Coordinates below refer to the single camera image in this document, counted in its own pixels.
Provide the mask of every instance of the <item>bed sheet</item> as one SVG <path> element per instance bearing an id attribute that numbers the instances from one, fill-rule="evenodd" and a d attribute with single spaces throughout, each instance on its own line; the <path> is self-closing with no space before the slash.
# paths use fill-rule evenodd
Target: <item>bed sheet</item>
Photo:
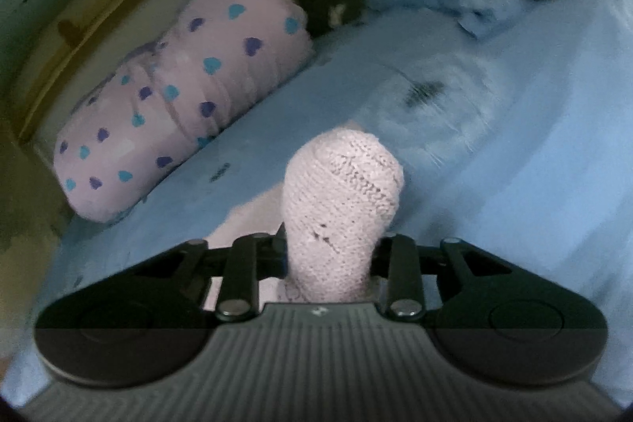
<path id="1" fill-rule="evenodd" d="M 595 302 L 610 325 L 594 382 L 633 401 L 633 0 L 549 0 L 486 42 L 393 11 L 319 42 L 314 63 L 111 227 L 74 220 L 34 307 L 203 238 L 283 180 L 307 140 L 353 119 L 403 163 L 392 230 L 459 236 Z M 47 377 L 24 339 L 0 393 Z"/>

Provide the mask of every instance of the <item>ribbed plastic cover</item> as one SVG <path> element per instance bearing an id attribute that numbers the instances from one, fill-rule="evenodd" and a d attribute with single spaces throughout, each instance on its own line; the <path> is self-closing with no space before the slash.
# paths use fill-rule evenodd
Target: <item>ribbed plastic cover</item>
<path id="1" fill-rule="evenodd" d="M 53 382 L 31 421 L 612 422 L 620 409 L 586 382 L 518 391 L 449 364 L 414 324 L 371 304 L 269 304 L 224 324 L 197 359 L 127 390 Z"/>

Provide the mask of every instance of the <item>bed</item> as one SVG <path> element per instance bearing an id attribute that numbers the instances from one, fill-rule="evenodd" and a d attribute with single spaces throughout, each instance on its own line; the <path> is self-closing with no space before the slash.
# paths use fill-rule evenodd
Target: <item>bed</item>
<path id="1" fill-rule="evenodd" d="M 262 199 L 270 211 L 249 228 L 274 231 L 287 161 L 310 138 L 353 124 L 403 164 L 391 230 L 421 245 L 459 236 L 593 301 L 610 326 L 593 382 L 631 404 L 632 30 L 633 0 L 543 0 L 485 40 L 428 9 L 393 7 L 341 28 L 127 217 L 75 218 L 32 320 L 185 240 L 226 245 L 227 218 Z M 23 405 L 46 383 L 25 334 L 0 392 Z"/>

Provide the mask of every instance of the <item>sock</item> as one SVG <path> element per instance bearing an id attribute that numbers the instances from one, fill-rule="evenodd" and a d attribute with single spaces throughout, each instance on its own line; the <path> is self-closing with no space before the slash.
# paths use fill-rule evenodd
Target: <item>sock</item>
<path id="1" fill-rule="evenodd" d="M 289 274 L 280 300 L 368 300 L 371 255 L 403 185 L 402 167 L 372 134 L 335 129 L 299 149 L 282 193 Z"/>

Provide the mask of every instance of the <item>blue bed sheet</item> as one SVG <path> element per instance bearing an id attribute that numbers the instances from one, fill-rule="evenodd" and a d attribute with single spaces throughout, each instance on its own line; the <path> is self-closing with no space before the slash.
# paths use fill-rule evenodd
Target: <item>blue bed sheet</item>
<path id="1" fill-rule="evenodd" d="M 595 302 L 610 325 L 594 382 L 633 401 L 633 0 L 549 0 L 477 42 L 429 10 L 319 42 L 314 64 L 111 227 L 75 219 L 34 308 L 218 227 L 282 181 L 307 140 L 355 120 L 403 163 L 392 229 L 459 236 Z M 224 175 L 217 178 L 219 170 Z M 0 392 L 47 377 L 30 336 Z"/>

